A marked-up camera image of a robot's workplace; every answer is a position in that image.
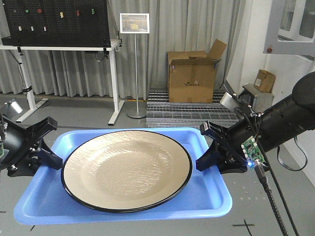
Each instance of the table leg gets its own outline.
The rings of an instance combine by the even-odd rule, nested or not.
[[[114,113],[110,118],[108,125],[114,125],[121,111],[124,102],[123,100],[119,101],[118,95],[118,83],[117,83],[117,72],[116,72],[116,60],[115,60],[115,50],[109,51],[109,60],[110,60],[110,73],[112,79],[112,88],[113,88],[113,100],[114,100]]]
[[[35,97],[34,97],[34,93],[33,93],[33,90],[32,90],[31,79],[30,79],[29,71],[26,68],[24,54],[23,53],[18,53],[17,59],[18,59],[18,61],[20,63],[21,70],[23,72],[23,79],[24,79],[24,83],[25,83],[25,88],[28,89],[28,91],[26,92],[26,97],[28,99],[28,103],[29,103],[29,106],[30,106],[30,109],[26,113],[24,113],[20,118],[18,118],[16,120],[17,123],[21,123],[27,117],[29,117],[31,114],[33,114],[46,101],[48,101],[48,99],[44,98],[41,101],[39,101],[37,104],[35,103]]]

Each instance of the green circuit board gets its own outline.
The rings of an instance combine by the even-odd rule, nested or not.
[[[243,142],[241,147],[243,149],[244,156],[249,162],[249,166],[252,166],[253,162],[257,159],[262,163],[265,162],[264,156],[261,154],[261,151],[253,136],[250,136],[245,142]]]

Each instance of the beige plate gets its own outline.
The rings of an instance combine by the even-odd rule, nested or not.
[[[66,160],[62,181],[79,203],[102,211],[156,207],[178,194],[192,171],[188,152],[175,140],[149,131],[98,136]]]

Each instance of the white table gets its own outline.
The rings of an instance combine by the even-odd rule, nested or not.
[[[109,52],[109,60],[110,60],[110,71],[111,71],[111,79],[112,79],[112,89],[113,89],[113,100],[114,100],[114,112],[110,120],[108,121],[108,125],[114,125],[121,111],[124,101],[119,101],[118,96],[118,83],[117,83],[117,72],[116,72],[116,59],[115,59],[115,50],[119,47],[119,39],[111,39],[111,47],[106,48],[106,51]],[[29,47],[22,46],[20,47],[21,51],[24,50],[45,50],[45,51],[103,51],[103,48],[99,47]],[[0,44],[0,50],[18,50],[17,46],[5,46]],[[21,68],[23,72],[25,87],[28,89],[31,85],[30,75],[26,66],[23,66],[25,63],[25,58],[23,53],[18,54],[17,60],[21,63]],[[27,117],[29,117],[32,113],[34,113],[40,106],[42,106],[48,99],[44,98],[39,101],[37,104],[35,103],[35,97],[33,91],[27,92],[27,99],[30,106],[30,109],[22,115],[20,118],[16,120],[16,122],[23,122]]]

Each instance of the floor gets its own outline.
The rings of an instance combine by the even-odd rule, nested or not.
[[[12,95],[0,95],[0,103],[10,100]],[[27,110],[26,98],[15,96],[20,105]],[[58,121],[58,129],[45,136],[46,143],[51,147],[56,138],[62,133],[78,129],[120,129],[146,127],[145,118],[132,119],[126,113],[134,111],[135,102],[127,101],[118,116],[114,126],[107,122],[113,112],[113,102],[104,98],[68,98],[49,97],[47,106],[38,109],[34,114],[22,122],[28,126],[51,116]],[[301,236],[315,235],[315,188],[303,172],[293,173],[282,168],[276,161],[276,151],[267,153],[273,166],[283,194],[290,208]],[[289,153],[282,148],[282,157],[294,164]],[[288,217],[285,214],[279,195],[267,173],[271,189],[276,199],[279,211],[289,235],[294,235]],[[246,220],[253,236],[281,235],[269,201],[253,171],[244,174],[225,174],[224,181],[233,199],[231,211],[219,218],[189,219],[189,220],[159,220],[159,221],[128,221],[114,223],[90,223],[72,225],[22,225],[15,221],[13,210],[15,204],[23,194],[31,177],[14,177],[1,171],[0,178],[0,235],[11,236],[245,236],[250,235],[244,224]]]

